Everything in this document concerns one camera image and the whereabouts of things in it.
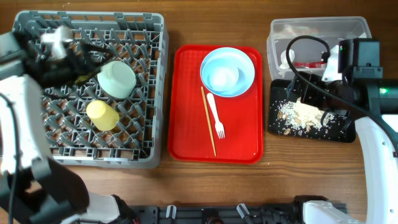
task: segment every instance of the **red object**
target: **red object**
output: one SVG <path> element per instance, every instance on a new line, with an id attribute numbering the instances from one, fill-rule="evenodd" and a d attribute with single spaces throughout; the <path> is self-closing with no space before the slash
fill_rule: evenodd
<path id="1" fill-rule="evenodd" d="M 326 68 L 325 62 L 294 62 L 294 67 Z"/>
<path id="2" fill-rule="evenodd" d="M 262 114 L 262 57 L 252 47 L 234 47 L 246 53 L 254 64 L 256 76 L 242 95 L 223 98 L 215 95 L 225 138 L 219 139 L 208 106 L 217 156 L 213 154 L 205 106 L 200 87 L 200 65 L 219 45 L 184 45 L 175 53 L 169 123 L 169 153 L 175 159 L 197 162 L 253 164 L 264 150 Z"/>

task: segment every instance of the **yellow cup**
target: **yellow cup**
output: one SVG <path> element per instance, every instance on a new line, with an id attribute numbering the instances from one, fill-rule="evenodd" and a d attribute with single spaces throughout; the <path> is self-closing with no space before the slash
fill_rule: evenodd
<path id="1" fill-rule="evenodd" d="M 109 131 L 119 121 L 119 114 L 110 105 L 101 100 L 92 101 L 87 106 L 87 116 L 101 131 Z"/>

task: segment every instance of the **white bowl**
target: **white bowl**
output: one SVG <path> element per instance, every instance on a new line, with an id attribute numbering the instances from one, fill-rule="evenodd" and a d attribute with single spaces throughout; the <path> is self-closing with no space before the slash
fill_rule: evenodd
<path id="1" fill-rule="evenodd" d="M 209 61 L 202 72 L 202 80 L 214 91 L 226 91 L 238 82 L 238 68 L 227 58 L 216 58 Z"/>
<path id="2" fill-rule="evenodd" d="M 209 80 L 203 78 L 203 70 L 206 65 L 213 60 L 218 59 L 228 61 L 228 63 L 233 66 L 232 69 L 238 70 L 238 80 L 230 89 L 225 91 L 214 90 L 210 86 Z M 213 94 L 222 97 L 235 97 L 246 92 L 253 84 L 255 74 L 253 62 L 249 56 L 244 52 L 231 47 L 222 47 L 210 52 L 205 59 L 203 59 L 200 66 L 200 76 L 204 86 Z"/>
<path id="3" fill-rule="evenodd" d="M 125 99 L 134 89 L 137 79 L 132 68 L 123 62 L 110 62 L 97 74 L 98 83 L 109 95 Z"/>

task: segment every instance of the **cup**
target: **cup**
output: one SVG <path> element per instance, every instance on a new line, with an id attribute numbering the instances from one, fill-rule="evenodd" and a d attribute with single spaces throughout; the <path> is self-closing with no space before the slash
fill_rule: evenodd
<path id="1" fill-rule="evenodd" d="M 88 104 L 87 116 L 100 131 L 109 131 L 119 121 L 119 114 L 110 105 L 101 100 L 95 100 Z"/>
<path id="2" fill-rule="evenodd" d="M 107 94 L 119 99 L 127 98 L 137 83 L 136 74 L 132 68 L 117 61 L 102 66 L 97 79 Z"/>

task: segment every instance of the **white plastic fork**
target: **white plastic fork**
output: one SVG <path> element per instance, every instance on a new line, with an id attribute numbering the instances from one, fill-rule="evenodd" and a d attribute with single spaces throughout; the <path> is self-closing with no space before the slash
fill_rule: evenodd
<path id="1" fill-rule="evenodd" d="M 213 113 L 214 120 L 216 121 L 216 132 L 218 138 L 223 139 L 225 138 L 224 126 L 223 123 L 220 122 L 218 119 L 216 101 L 214 100 L 214 95 L 212 93 L 207 93 L 206 95 L 207 101 L 209 102 L 211 112 Z"/>

